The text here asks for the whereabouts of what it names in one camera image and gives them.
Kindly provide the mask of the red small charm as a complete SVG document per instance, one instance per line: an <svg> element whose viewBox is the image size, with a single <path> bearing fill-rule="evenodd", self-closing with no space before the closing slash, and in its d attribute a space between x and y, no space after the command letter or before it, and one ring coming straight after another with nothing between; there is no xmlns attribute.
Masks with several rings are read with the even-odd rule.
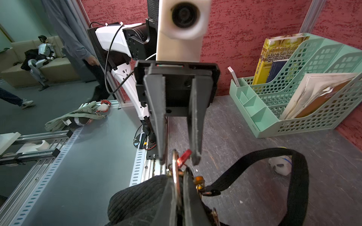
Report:
<svg viewBox="0 0 362 226"><path fill-rule="evenodd" d="M178 168L181 168L187 162L187 160L190 158L191 154L192 154L192 151L190 149L188 149L181 155L181 157L179 157L177 159Z"/></svg>

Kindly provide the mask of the gold carabiner clip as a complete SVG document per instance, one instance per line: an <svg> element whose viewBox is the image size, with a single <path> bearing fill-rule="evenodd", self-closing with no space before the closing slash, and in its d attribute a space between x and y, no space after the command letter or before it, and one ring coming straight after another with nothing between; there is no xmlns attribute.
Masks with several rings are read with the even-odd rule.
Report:
<svg viewBox="0 0 362 226"><path fill-rule="evenodd" d="M184 170L182 170L181 168L178 168L177 166L177 159L179 158L179 154L178 152L174 149L172 151L172 161L171 164L168 166L169 169L169 173L168 173L168 178L172 179L174 182L174 188L175 188L175 195L177 197L177 207L178 207L178 212L179 212L179 219L181 219L181 226L184 226L184 210L183 210L183 176L184 176L184 172L185 169L188 168L186 167ZM198 194L200 195L200 198L202 200L202 196L206 195L206 192L204 192L204 188L205 188L205 180L202 176L200 177L194 177L193 176L193 182L196 186L196 190L198 192ZM208 218L212 224L212 226L220 226L221 222L219 220L217 211L215 208L210 209L207 208L204 204L203 204L205 211L208 215Z"/></svg>

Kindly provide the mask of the yellow blue doll decoration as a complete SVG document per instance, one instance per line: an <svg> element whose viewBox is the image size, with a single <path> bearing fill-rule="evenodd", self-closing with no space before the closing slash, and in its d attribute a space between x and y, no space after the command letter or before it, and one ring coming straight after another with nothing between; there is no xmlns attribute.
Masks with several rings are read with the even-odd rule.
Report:
<svg viewBox="0 0 362 226"><path fill-rule="evenodd" d="M292 156L282 155L268 160L270 167L278 174L288 176L292 171Z"/></svg>

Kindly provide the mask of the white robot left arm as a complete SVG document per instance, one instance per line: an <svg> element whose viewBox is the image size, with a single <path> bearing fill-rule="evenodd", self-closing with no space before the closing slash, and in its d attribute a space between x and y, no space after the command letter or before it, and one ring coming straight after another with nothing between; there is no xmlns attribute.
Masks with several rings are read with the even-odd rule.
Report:
<svg viewBox="0 0 362 226"><path fill-rule="evenodd" d="M148 1L144 23L113 23L88 30L104 68L133 103L143 129L166 161L166 120L185 117L191 161L202 155L206 110L221 74L200 61L211 1Z"/></svg>

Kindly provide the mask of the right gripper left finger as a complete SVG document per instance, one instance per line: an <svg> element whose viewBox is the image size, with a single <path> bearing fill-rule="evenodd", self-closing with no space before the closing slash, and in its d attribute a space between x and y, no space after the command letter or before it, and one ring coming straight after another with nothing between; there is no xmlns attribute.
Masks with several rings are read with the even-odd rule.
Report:
<svg viewBox="0 0 362 226"><path fill-rule="evenodd" d="M154 219L151 222L152 226L180 226L179 212L177 207L177 197L175 195L174 182L167 178L165 190L163 192L159 208Z"/></svg>

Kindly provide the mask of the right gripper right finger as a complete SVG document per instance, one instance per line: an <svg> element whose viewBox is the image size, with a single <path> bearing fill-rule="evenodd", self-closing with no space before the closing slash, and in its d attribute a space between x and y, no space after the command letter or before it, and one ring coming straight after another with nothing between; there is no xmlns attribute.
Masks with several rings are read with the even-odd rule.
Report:
<svg viewBox="0 0 362 226"><path fill-rule="evenodd" d="M201 201L200 195L193 182L193 175L189 168L183 176L183 210L185 226L211 226L211 222Z"/></svg>

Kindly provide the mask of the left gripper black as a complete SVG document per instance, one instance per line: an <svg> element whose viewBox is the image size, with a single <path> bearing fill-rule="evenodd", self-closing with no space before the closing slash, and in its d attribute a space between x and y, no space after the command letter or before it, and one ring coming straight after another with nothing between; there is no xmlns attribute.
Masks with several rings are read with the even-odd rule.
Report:
<svg viewBox="0 0 362 226"><path fill-rule="evenodd" d="M220 74L215 63L136 62L134 75L138 99L142 106L148 104L151 109L161 165L166 161L166 116L186 117L187 113L191 162L195 166L199 164L205 114L216 95Z"/></svg>

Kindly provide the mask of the black corduroy bag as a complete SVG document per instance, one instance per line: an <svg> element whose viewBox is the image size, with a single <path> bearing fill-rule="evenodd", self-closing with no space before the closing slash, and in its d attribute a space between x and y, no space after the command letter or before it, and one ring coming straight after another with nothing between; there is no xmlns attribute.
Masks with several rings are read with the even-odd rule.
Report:
<svg viewBox="0 0 362 226"><path fill-rule="evenodd" d="M304 223L309 197L309 169L305 156L287 148L267 148L248 153L236 161L213 184L206 186L205 196L218 196L229 188L254 163L277 156L292 156L292 171L287 196L287 211L282 226ZM167 175L152 177L114 194L108 205L110 226L151 226L167 183Z"/></svg>

